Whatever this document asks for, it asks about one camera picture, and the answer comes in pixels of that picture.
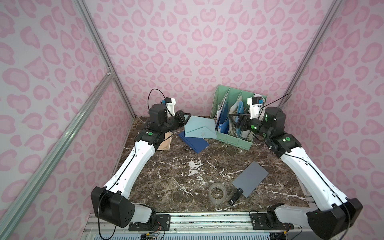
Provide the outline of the light blue envelope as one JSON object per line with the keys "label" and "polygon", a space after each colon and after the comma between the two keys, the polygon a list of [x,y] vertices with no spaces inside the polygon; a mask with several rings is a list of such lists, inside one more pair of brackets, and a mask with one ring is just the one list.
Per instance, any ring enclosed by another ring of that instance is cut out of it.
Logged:
{"label": "light blue envelope", "polygon": [[216,139],[216,125],[213,119],[191,116],[185,125],[187,138]]}

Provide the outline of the cream letter paper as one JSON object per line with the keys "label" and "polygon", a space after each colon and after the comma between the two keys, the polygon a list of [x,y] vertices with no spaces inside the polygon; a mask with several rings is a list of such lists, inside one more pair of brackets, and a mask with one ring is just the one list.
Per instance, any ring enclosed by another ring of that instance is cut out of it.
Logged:
{"label": "cream letter paper", "polygon": [[172,142],[172,133],[168,132],[165,134],[165,140],[160,144],[158,151],[169,151]]}

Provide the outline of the dark blue envelope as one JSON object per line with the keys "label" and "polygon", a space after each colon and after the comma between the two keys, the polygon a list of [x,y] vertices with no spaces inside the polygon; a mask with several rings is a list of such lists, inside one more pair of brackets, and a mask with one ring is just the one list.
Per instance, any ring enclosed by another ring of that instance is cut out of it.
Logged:
{"label": "dark blue envelope", "polygon": [[210,144],[202,138],[186,137],[184,131],[179,133],[179,137],[197,154],[210,146]]}

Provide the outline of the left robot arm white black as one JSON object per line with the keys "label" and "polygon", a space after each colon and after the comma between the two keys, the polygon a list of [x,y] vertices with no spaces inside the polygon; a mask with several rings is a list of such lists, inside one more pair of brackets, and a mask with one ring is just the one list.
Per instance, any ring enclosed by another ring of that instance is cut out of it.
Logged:
{"label": "left robot arm white black", "polygon": [[124,163],[103,187],[95,187],[91,193],[96,217],[120,228],[130,223],[150,227],[155,224],[155,210],[132,203],[131,190],[145,164],[166,140],[166,134],[184,127],[192,116],[182,110],[172,114],[165,104],[153,105],[149,114]]}

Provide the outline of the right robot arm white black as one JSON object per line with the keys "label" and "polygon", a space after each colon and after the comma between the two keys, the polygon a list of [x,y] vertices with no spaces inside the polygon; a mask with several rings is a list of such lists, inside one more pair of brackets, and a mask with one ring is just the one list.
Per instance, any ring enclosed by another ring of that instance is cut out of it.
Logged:
{"label": "right robot arm white black", "polygon": [[235,117],[240,120],[238,128],[264,138],[267,147],[296,174],[316,205],[315,208],[273,205],[267,209],[268,225],[299,225],[310,228],[323,240],[330,240],[338,234],[346,236],[363,205],[339,190],[313,163],[302,144],[285,132],[286,114],[280,108],[268,107],[263,120],[250,114],[230,114],[230,121],[233,122]]}

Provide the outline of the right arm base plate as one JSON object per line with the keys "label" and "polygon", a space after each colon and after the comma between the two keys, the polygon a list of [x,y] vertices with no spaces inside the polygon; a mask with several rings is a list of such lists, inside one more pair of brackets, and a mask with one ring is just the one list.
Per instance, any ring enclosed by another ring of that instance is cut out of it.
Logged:
{"label": "right arm base plate", "polygon": [[253,226],[253,230],[284,230],[290,231],[294,229],[293,224],[281,223],[272,213],[264,214],[258,212],[250,212],[249,217]]}

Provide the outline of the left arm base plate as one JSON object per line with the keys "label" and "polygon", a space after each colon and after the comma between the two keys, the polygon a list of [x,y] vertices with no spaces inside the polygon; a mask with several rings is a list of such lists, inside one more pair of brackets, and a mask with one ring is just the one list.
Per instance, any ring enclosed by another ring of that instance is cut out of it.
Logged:
{"label": "left arm base plate", "polygon": [[161,231],[169,231],[171,223],[171,215],[169,214],[154,214],[150,217],[147,223],[130,223],[130,232],[155,231],[160,228]]}

